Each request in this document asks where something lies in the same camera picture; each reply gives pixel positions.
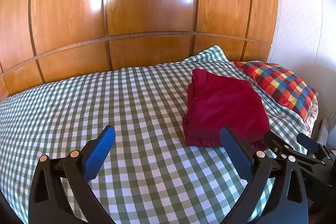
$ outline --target blue rubber pad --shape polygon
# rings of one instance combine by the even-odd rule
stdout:
[[[115,130],[113,127],[109,127],[84,163],[83,179],[86,184],[97,177],[115,140]]]

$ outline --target colorful checkered pillow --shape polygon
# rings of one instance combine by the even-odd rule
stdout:
[[[254,79],[280,105],[288,107],[304,120],[318,93],[292,71],[277,64],[234,62],[236,67]]]

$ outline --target metal pin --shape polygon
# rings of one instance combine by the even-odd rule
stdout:
[[[71,158],[76,158],[76,157],[78,157],[78,155],[79,155],[79,151],[77,151],[77,150],[74,150],[70,153]]]
[[[292,155],[288,156],[288,159],[289,159],[291,162],[295,162],[295,157],[293,157]]]
[[[257,156],[259,158],[264,158],[265,157],[265,153],[263,151],[257,151]]]
[[[47,160],[47,156],[46,155],[42,155],[40,156],[40,161],[46,161]]]

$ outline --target bed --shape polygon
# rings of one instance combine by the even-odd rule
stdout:
[[[30,183],[39,157],[80,150],[109,124],[115,128],[115,145],[90,186],[116,223],[220,222],[246,181],[222,147],[185,144],[182,115],[195,68],[249,80],[272,131],[306,152],[295,142],[298,133],[308,134],[301,117],[276,103],[218,46],[177,63],[73,77],[0,103],[0,189],[19,218],[28,222]],[[266,153],[273,157],[270,150]],[[85,219],[66,180],[63,186],[75,215]],[[271,189],[269,180],[252,218],[262,211]]]

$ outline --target folded red cloth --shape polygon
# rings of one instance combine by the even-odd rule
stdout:
[[[250,82],[194,69],[188,86],[188,111],[182,118],[185,141],[191,146],[222,146],[219,133],[229,126],[238,139],[266,150],[270,130],[261,98]]]

